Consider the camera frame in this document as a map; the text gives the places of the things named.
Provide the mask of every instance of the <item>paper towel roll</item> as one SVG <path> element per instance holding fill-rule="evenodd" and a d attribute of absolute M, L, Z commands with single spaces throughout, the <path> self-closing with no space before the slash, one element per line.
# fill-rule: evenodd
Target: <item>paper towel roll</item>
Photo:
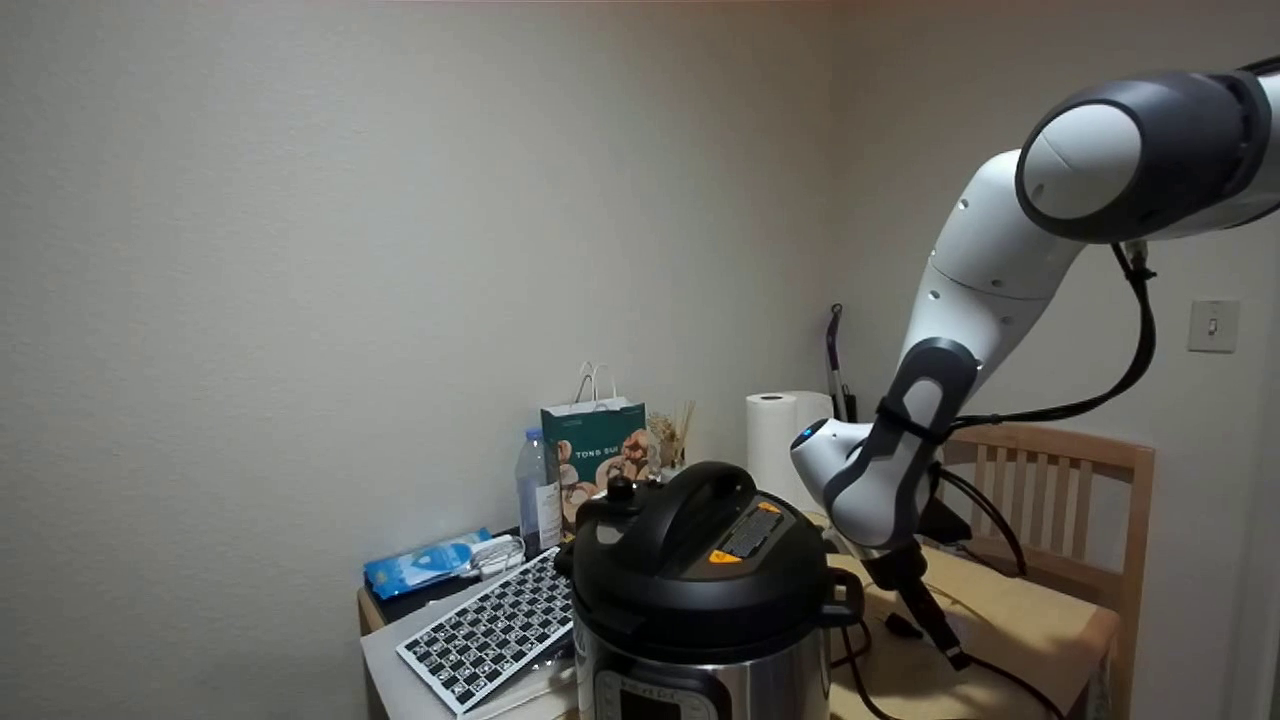
<path fill-rule="evenodd" d="M 823 415 L 833 415 L 828 392 L 751 392 L 748 396 L 748 474 L 757 490 L 796 506 L 798 512 L 820 509 L 790 470 L 790 442 L 798 430 Z"/>

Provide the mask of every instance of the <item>pressure cooker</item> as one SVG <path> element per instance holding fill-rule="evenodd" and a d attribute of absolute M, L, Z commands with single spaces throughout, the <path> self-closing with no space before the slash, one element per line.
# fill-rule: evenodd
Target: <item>pressure cooker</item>
<path fill-rule="evenodd" d="M 828 720 L 823 627 L 859 611 L 820 528 L 736 466 L 613 482 L 560 551 L 591 720 Z"/>

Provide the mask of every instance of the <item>white robotic arm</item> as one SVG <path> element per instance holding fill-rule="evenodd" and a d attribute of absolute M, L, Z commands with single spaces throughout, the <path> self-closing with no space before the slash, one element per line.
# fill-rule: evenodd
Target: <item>white robotic arm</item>
<path fill-rule="evenodd" d="M 914 547 L 920 475 L 1084 246 L 1237 229 L 1275 204 L 1275 60 L 1086 89 L 1046 112 L 1019 151 L 990 155 L 939 229 L 877 420 L 828 420 L 790 446 L 798 482 L 872 581 L 902 592 L 914 619 L 932 624 Z M 947 627 L 932 642 L 944 651 L 955 646 Z"/>

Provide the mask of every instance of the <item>wooden chair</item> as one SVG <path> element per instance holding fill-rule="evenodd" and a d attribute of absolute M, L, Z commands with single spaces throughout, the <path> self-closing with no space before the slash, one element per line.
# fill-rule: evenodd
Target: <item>wooden chair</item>
<path fill-rule="evenodd" d="M 1046 426 L 987 426 L 959 430 L 939 459 L 1007 518 L 1024 545 L 1029 581 L 1084 596 L 1119 616 L 1106 715 L 1128 715 L 1154 454 Z M 1119 567 L 1100 567 L 1100 561 L 1086 556 L 1094 520 L 1090 498 L 1100 485 L 1128 490 Z M 980 512 L 970 518 L 970 547 L 1013 567 L 1002 536 Z"/>

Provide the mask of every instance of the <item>black pressure cooker lid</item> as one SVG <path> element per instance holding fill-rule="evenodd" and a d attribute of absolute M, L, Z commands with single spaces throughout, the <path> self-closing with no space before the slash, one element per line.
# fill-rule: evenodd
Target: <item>black pressure cooker lid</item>
<path fill-rule="evenodd" d="M 736 466 L 613 485 L 574 520 L 560 551 L 574 619 L 622 651 L 769 658 L 808 635 L 833 596 L 820 533 Z"/>

